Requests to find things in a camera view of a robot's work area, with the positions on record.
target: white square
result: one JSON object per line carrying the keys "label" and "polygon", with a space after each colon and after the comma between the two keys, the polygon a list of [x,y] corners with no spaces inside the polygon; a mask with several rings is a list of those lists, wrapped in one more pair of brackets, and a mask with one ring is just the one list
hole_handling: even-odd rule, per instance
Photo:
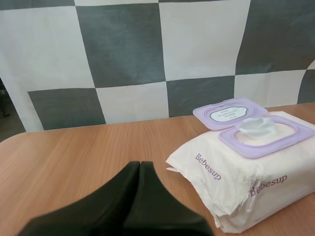
{"label": "white square", "polygon": [[234,97],[246,97],[262,107],[297,104],[305,70],[236,75]]}
{"label": "white square", "polygon": [[166,82],[97,88],[106,123],[168,118]]}
{"label": "white square", "polygon": [[271,72],[266,107],[297,104],[306,70]]}
{"label": "white square", "polygon": [[166,80],[235,75],[249,5],[159,3]]}
{"label": "white square", "polygon": [[311,70],[311,69],[315,69],[315,61],[313,61],[308,68],[308,70]]}
{"label": "white square", "polygon": [[0,71],[22,90],[94,88],[75,6],[0,11]]}
{"label": "white square", "polygon": [[234,97],[245,97],[265,107],[268,86],[268,74],[236,75],[234,80]]}
{"label": "white square", "polygon": [[76,6],[101,6],[135,3],[157,3],[158,0],[74,0]]}

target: fabric backdrop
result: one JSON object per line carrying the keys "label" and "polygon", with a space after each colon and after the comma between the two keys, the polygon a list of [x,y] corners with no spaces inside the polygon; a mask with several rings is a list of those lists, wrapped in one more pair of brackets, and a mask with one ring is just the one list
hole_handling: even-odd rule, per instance
{"label": "fabric backdrop", "polygon": [[314,0],[1,0],[0,77],[27,131],[315,101]]}

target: black object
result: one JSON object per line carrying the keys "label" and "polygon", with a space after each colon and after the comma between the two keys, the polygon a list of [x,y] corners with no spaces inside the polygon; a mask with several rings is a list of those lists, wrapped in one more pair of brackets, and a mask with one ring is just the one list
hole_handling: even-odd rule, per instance
{"label": "black object", "polygon": [[32,219],[18,236],[213,236],[206,220],[179,203],[152,162],[129,162],[85,198]]}
{"label": "black object", "polygon": [[114,178],[85,198],[32,219],[18,236],[120,235],[132,205],[140,162],[129,162]]}
{"label": "black object", "polygon": [[212,236],[207,221],[179,203],[160,182],[153,163],[141,162],[134,203],[124,224],[126,236]]}

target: wooden table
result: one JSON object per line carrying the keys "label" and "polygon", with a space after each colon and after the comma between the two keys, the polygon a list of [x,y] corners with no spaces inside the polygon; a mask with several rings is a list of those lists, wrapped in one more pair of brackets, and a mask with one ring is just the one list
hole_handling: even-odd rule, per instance
{"label": "wooden table", "polygon": [[[315,103],[270,108],[315,123]],[[68,205],[101,187],[129,161],[153,161],[175,198],[224,235],[193,186],[167,171],[180,145],[207,132],[195,117],[178,117],[22,133],[0,143],[0,235],[17,234],[32,217]],[[315,236],[315,194],[281,210],[242,236]]]}

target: gray square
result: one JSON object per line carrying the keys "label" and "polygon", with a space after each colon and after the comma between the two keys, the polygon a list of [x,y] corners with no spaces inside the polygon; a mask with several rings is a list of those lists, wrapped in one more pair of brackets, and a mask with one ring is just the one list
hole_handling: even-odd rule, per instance
{"label": "gray square", "polygon": [[169,117],[192,115],[195,108],[234,97],[234,76],[167,81]]}
{"label": "gray square", "polygon": [[315,102],[315,70],[307,70],[303,76],[297,103]]}
{"label": "gray square", "polygon": [[236,74],[307,69],[315,59],[314,9],[314,0],[251,0]]}
{"label": "gray square", "polygon": [[1,0],[0,10],[52,6],[74,6],[74,0]]}
{"label": "gray square", "polygon": [[165,81],[158,3],[76,9],[96,88]]}
{"label": "gray square", "polygon": [[45,130],[105,124],[94,88],[31,91],[29,96]]}

